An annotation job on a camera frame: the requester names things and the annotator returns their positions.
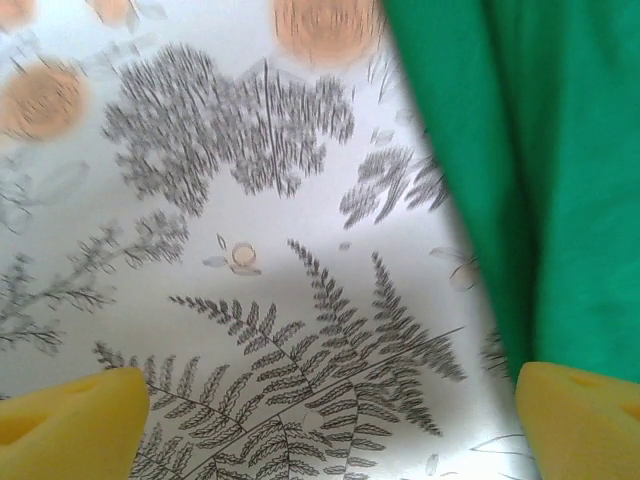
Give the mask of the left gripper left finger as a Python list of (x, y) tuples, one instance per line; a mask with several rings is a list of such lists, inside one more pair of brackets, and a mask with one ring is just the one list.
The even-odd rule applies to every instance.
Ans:
[(149, 414), (141, 370), (0, 401), (0, 480), (128, 480)]

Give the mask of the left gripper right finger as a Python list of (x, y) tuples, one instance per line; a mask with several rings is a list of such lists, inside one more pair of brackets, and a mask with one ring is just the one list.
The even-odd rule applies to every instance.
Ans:
[(640, 383), (528, 362), (515, 402), (542, 480), (640, 480)]

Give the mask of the green t-shirt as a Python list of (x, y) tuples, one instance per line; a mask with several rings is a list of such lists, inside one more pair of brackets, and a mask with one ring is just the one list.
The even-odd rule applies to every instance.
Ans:
[(640, 383), (640, 0), (384, 0), (509, 372)]

